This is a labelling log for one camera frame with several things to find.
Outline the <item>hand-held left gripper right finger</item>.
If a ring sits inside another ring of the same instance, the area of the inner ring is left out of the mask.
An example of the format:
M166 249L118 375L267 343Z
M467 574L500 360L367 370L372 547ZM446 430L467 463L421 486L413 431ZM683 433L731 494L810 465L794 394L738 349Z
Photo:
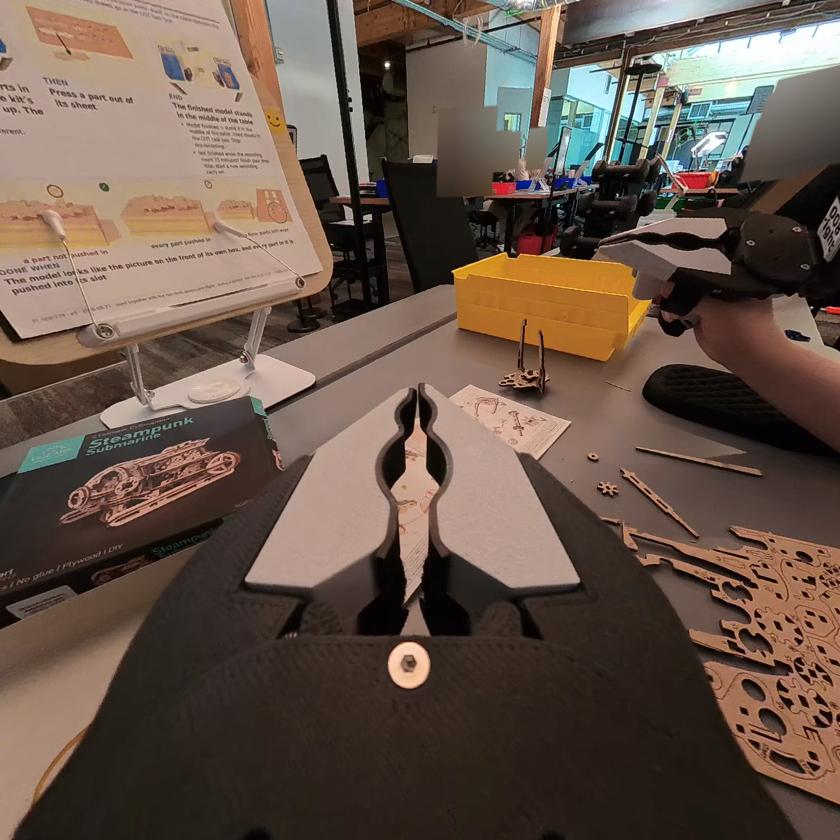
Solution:
M428 384L418 387L428 515L421 610L432 635L469 635L496 602L573 592L581 579L519 454Z

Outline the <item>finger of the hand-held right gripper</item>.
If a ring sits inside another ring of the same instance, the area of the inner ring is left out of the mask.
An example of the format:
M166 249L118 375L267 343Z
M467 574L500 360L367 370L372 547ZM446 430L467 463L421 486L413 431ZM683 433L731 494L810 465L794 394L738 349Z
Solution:
M706 271L724 277L732 272L730 260L714 248L686 250L669 245L647 245L638 239L602 245L597 249L597 259L633 269L633 296L638 300L659 296L662 286L678 269Z
M700 250L730 253L729 227L722 217L672 217L612 237L612 252L633 250L688 254Z

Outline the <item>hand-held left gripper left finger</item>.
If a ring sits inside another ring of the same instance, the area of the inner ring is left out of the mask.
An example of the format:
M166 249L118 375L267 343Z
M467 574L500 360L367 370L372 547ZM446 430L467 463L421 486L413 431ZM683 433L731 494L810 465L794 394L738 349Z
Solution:
M394 484L417 390L403 388L320 446L247 572L257 592L329 605L362 635L398 635L407 611Z

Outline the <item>assembly instruction booklet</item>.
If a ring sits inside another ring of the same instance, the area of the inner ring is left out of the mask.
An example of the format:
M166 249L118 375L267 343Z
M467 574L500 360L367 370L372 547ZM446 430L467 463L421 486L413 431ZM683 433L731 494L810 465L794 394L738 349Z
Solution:
M406 577L404 606L407 618L403 636L428 635L419 599L428 550L428 511L438 483L426 467L427 437L419 424L405 444L406 469L392 494L398 507L398 530Z

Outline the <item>person's right forearm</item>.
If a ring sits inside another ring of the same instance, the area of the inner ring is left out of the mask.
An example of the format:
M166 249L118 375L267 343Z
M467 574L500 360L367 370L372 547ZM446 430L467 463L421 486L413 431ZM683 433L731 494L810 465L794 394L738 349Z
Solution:
M838 359L777 332L761 353L752 388L790 420L839 450Z

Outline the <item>partly built wooden model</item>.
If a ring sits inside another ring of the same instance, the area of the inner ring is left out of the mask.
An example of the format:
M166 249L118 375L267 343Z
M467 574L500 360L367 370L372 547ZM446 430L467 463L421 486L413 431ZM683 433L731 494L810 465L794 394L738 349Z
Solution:
M545 386L550 382L545 369L544 341L542 331L538 331L539 337L539 367L527 369L524 364L524 349L528 320L524 318L521 322L520 340L518 345L517 369L502 377L499 381L500 387L511 387L514 389L537 389L540 394L544 393Z

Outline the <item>black model kit box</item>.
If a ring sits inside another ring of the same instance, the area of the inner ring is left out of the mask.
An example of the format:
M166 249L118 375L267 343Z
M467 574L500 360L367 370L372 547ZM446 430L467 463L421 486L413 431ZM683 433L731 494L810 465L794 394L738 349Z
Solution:
M241 397L31 448L1 504L1 627L208 539L283 464Z

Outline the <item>black dumbbell rack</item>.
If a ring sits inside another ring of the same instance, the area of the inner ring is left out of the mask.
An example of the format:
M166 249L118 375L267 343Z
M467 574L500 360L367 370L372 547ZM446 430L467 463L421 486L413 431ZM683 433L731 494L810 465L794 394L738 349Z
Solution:
M595 163L592 182L597 192L579 198L573 224L560 237L560 254L590 259L602 239L635 229L638 219L655 209L662 166L660 155L633 164Z

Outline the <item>small white instruction leaflet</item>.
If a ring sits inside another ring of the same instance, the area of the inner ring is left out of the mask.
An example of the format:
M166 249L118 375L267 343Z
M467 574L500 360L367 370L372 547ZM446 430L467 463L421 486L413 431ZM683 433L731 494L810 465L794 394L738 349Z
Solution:
M571 422L467 385L450 400L518 452L541 459Z

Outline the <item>yellow plastic bin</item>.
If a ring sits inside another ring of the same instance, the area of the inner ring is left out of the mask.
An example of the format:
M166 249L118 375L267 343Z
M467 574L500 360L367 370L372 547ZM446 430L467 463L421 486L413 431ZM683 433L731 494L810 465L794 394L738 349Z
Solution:
M650 300L630 268L611 261L498 254L455 269L458 326L605 362L640 329Z

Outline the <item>background work desk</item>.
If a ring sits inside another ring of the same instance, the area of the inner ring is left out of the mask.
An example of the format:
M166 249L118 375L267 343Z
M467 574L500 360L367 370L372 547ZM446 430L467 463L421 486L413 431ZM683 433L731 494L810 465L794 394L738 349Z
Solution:
M582 182L573 186L561 186L559 189L515 190L509 193L492 193L482 198L501 205L506 225L513 228L528 207L536 212L548 212L550 207L559 207L560 219L566 223L574 217L583 196L593 194L595 185Z

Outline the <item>notched wooden strip part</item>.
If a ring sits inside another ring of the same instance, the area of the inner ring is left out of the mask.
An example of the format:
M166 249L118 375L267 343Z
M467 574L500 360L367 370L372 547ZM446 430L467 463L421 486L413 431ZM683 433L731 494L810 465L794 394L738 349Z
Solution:
M656 491L652 490L645 484L634 472L621 467L619 469L621 477L629 481L637 490L639 490L649 501L656 505L657 509L661 510L665 515L675 520L683 529L687 530L694 538L700 537L697 530L693 529L679 514L669 505Z

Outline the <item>thin plain wooden strip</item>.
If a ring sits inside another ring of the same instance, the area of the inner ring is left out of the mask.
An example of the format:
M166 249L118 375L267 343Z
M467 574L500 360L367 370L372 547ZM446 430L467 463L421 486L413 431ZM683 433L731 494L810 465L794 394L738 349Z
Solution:
M739 473L739 474L742 474L742 475L756 476L756 477L762 477L763 476L763 472L760 469L756 469L756 468L753 468L753 467L747 467L747 466L744 466L744 465L734 465L734 464L724 463L720 460L715 460L715 459L712 459L712 458L702 458L702 457L692 456L692 455L682 455L682 454L673 453L673 452L669 452L669 451L665 451L665 450L661 450L661 449L648 448L648 447L642 447L642 446L636 446L635 449L638 452L640 451L642 453L646 453L646 454L649 454L649 455L656 455L656 456L660 456L660 457L664 457L664 458L676 459L676 460L680 460L680 461L685 461L687 463L708 466L708 467L712 467L712 468L716 468L716 469L725 469L725 470L735 472L735 473Z

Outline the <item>black office chair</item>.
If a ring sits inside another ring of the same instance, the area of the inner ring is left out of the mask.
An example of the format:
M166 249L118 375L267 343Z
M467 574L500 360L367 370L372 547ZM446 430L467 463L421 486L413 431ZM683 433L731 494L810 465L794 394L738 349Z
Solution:
M415 293L452 285L454 270L479 259L463 198L437 196L436 163L382 169Z
M299 161L324 233L333 252L333 272L329 285L332 318L341 322L374 307L373 268L363 278L361 260L367 248L359 247L354 221L345 216L344 207L333 203L339 196L329 160L325 154Z

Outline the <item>laser-cut plywood part sheet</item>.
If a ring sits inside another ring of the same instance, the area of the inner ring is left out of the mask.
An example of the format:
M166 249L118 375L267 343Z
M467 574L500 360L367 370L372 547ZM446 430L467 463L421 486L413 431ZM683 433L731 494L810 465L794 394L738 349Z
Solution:
M761 774L839 803L838 678L798 658L790 675L707 662L733 737Z
M735 527L751 542L702 549L631 528L622 539L645 566L669 564L710 587L710 595L746 614L720 623L719 634L689 630L700 647L759 665L786 666L812 686L838 687L838 549Z

